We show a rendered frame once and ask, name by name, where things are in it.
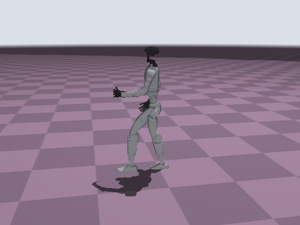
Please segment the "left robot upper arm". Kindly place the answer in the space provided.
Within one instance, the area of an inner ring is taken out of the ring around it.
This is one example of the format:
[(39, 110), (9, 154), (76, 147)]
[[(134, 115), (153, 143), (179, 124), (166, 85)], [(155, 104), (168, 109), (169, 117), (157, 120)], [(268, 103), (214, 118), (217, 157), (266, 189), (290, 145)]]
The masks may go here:
[(154, 69), (151, 68), (150, 70), (148, 70), (148, 72), (146, 74), (145, 81), (144, 81), (144, 88), (142, 88), (142, 89), (145, 90), (145, 94), (144, 95), (147, 94), (147, 92), (148, 92), (148, 90), (150, 88), (151, 82), (154, 79), (155, 75), (156, 75), (156, 71)]

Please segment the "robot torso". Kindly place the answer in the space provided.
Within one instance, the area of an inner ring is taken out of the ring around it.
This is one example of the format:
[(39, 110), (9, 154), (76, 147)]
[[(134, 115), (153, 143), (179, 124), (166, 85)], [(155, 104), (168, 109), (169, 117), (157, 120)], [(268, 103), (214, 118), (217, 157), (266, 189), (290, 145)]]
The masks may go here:
[(151, 82), (150, 88), (147, 92), (147, 96), (151, 96), (149, 97), (149, 107), (157, 107), (159, 109), (159, 113), (161, 112), (162, 108), (161, 108), (161, 103), (158, 100), (158, 98), (156, 97), (158, 95), (158, 84), (159, 84), (159, 66), (158, 67), (154, 67), (152, 64), (150, 64), (150, 66), (148, 65), (145, 69), (145, 73), (144, 73), (144, 80), (146, 78), (146, 74), (148, 72), (148, 70), (150, 69), (154, 69), (156, 71), (156, 75), (154, 77), (154, 79)]

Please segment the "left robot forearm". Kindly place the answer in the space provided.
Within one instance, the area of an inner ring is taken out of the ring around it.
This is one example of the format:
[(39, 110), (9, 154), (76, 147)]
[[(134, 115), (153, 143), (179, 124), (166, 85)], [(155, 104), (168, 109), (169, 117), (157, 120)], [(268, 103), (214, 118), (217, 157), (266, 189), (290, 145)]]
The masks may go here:
[(139, 97), (145, 94), (145, 90), (144, 89), (140, 89), (140, 90), (134, 90), (134, 91), (128, 91), (128, 92), (121, 92), (121, 97)]

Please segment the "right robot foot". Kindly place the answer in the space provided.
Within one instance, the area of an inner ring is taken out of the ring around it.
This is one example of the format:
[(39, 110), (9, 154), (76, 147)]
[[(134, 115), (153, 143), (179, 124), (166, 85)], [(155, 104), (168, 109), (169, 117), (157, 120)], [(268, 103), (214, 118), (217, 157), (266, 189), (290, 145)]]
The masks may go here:
[(154, 170), (157, 170), (157, 169), (167, 169), (169, 168), (168, 164), (165, 163), (163, 165), (161, 165), (160, 163), (156, 164), (156, 165), (152, 165), (150, 166), (150, 169), (154, 169)]

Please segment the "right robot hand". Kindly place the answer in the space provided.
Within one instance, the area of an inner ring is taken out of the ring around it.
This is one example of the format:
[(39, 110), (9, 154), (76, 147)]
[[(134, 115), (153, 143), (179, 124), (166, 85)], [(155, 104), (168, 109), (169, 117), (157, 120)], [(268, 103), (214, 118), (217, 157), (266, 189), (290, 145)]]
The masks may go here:
[[(145, 103), (141, 103), (140, 105), (142, 105), (142, 104), (144, 104), (142, 107), (140, 107), (139, 109), (141, 109), (140, 111), (141, 112), (143, 112), (143, 111), (145, 111), (146, 109), (148, 109), (149, 108), (149, 103), (150, 103), (150, 101), (148, 100), (148, 101), (146, 101)], [(144, 109), (144, 110), (143, 110)]]

